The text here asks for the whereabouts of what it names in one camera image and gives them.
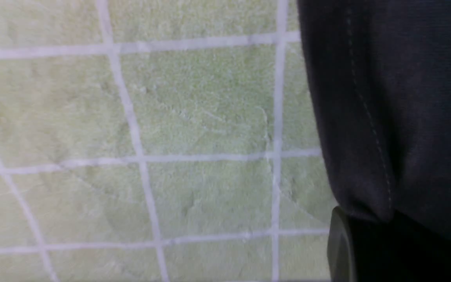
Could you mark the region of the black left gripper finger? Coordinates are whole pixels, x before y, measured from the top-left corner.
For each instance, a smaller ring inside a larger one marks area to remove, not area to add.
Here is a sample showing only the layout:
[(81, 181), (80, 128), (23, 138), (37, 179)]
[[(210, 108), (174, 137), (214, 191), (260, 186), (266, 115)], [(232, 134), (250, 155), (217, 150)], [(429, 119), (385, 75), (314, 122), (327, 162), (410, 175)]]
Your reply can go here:
[(335, 207), (327, 258), (332, 282), (451, 282), (451, 241), (400, 213), (374, 223)]

